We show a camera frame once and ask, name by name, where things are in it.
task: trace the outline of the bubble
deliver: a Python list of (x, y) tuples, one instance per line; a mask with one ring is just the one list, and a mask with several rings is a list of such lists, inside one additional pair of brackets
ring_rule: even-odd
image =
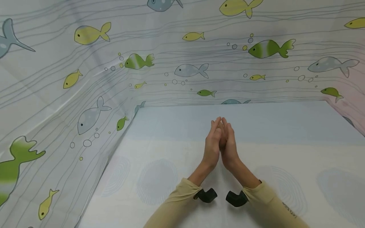
[(89, 146), (91, 146), (91, 141), (86, 139), (86, 140), (84, 140), (83, 144), (84, 144), (84, 147), (89, 147)]
[(305, 75), (301, 75), (301, 76), (298, 77), (298, 81), (303, 81), (305, 78), (306, 78)]

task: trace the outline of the blue fish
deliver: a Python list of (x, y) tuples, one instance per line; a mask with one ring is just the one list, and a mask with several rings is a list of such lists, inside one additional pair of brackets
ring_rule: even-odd
[[(163, 12), (168, 10), (175, 0), (148, 0), (147, 6), (154, 11)], [(183, 4), (180, 0), (176, 0), (177, 3), (183, 8)]]
[(146, 101), (142, 102), (141, 105), (137, 105), (137, 107), (134, 110), (134, 114), (137, 114), (137, 112), (138, 112), (138, 110), (140, 108), (144, 108), (145, 107), (145, 103), (146, 103)]
[(3, 23), (3, 34), (4, 36), (0, 36), (0, 59), (8, 53), (10, 46), (12, 44), (18, 45), (19, 47), (22, 47), (24, 49), (27, 49), (29, 51), (35, 51), (31, 47), (28, 47), (27, 45), (21, 43), (15, 36), (14, 30), (13, 30), (13, 20), (11, 18), (8, 18)]

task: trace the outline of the fish fin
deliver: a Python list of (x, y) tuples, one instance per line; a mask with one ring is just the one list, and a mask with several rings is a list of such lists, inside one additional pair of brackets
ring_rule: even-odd
[(291, 39), (286, 41), (281, 48), (279, 48), (279, 54), (283, 58), (288, 57), (288, 50), (294, 49), (293, 44), (295, 43), (295, 39)]
[(110, 42), (110, 38), (107, 35), (107, 32), (111, 29), (111, 27), (112, 27), (112, 23), (107, 22), (107, 23), (103, 24), (103, 26), (101, 27), (101, 31), (100, 31), (100, 36), (108, 42)]
[(147, 57), (146, 57), (146, 66), (154, 66), (154, 64), (152, 63), (152, 61), (154, 59), (155, 58), (153, 57), (153, 54), (147, 55)]
[(338, 102), (338, 100), (340, 100), (340, 99), (342, 99), (342, 98), (343, 98), (343, 96), (338, 95), (338, 96), (336, 97), (335, 103), (337, 103), (337, 102)]
[(27, 49), (29, 51), (35, 51), (33, 48), (21, 43), (15, 36), (14, 29), (13, 29), (13, 20), (11, 18), (8, 18), (4, 21), (3, 24), (3, 33), (4, 36), (13, 44), (18, 45), (19, 47), (22, 47), (24, 49)]
[(350, 59), (347, 60), (346, 62), (344, 62), (343, 64), (341, 64), (341, 71), (342, 73), (346, 76), (346, 78), (348, 78), (350, 76), (350, 71), (349, 71), (349, 67), (354, 67), (359, 63), (358, 60), (355, 59)]
[(209, 63), (204, 63), (203, 65), (200, 66), (199, 68), (199, 73), (204, 77), (204, 78), (209, 78), (208, 74), (205, 72), (209, 67)]
[(180, 0), (176, 0), (177, 1), (177, 3), (182, 7), (182, 8), (184, 8), (183, 7), (183, 4), (181, 3), (181, 1)]

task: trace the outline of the mattress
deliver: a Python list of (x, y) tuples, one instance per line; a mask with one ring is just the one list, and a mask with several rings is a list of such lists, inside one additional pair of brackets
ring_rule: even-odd
[[(232, 123), (243, 162), (310, 227), (365, 227), (365, 138), (325, 101), (141, 108), (78, 227), (143, 227), (199, 164), (218, 116)], [(249, 204), (225, 201), (241, 186), (221, 161), (202, 187), (218, 197), (178, 227), (264, 226)]]

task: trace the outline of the gray fish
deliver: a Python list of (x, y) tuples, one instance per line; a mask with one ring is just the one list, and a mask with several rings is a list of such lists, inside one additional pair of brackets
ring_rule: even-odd
[(79, 135), (87, 132), (96, 124), (101, 111), (108, 111), (112, 109), (111, 107), (104, 106), (104, 99), (101, 96), (97, 99), (96, 105), (97, 108), (86, 109), (78, 119), (77, 130)]
[(312, 72), (325, 72), (329, 70), (334, 70), (337, 68), (340, 68), (342, 73), (348, 78), (350, 76), (349, 67), (354, 67), (359, 63), (358, 60), (350, 59), (345, 61), (344, 63), (341, 63), (340, 60), (336, 59), (335, 57), (323, 57), (314, 64), (310, 65), (308, 67), (309, 71)]
[(205, 70), (208, 69), (208, 67), (208, 63), (201, 65), (199, 69), (190, 64), (182, 64), (176, 68), (175, 74), (181, 77), (191, 77), (196, 74), (201, 74), (204, 78), (208, 78), (207, 73), (205, 73)]
[(134, 114), (137, 114), (137, 112), (138, 112), (138, 110), (140, 108), (144, 108), (145, 107), (145, 103), (146, 103), (146, 101), (142, 102), (141, 105), (137, 105), (137, 107), (134, 110)]
[[(163, 12), (168, 10), (175, 0), (148, 0), (147, 6), (154, 11)], [(183, 4), (180, 0), (176, 0), (177, 3), (183, 8)]]
[(18, 45), (19, 47), (22, 47), (24, 49), (27, 49), (29, 51), (35, 51), (31, 47), (28, 47), (27, 45), (21, 43), (15, 36), (14, 30), (13, 30), (13, 20), (11, 18), (8, 18), (3, 23), (3, 33), (4, 36), (0, 36), (0, 59), (8, 53), (10, 46), (12, 44)]

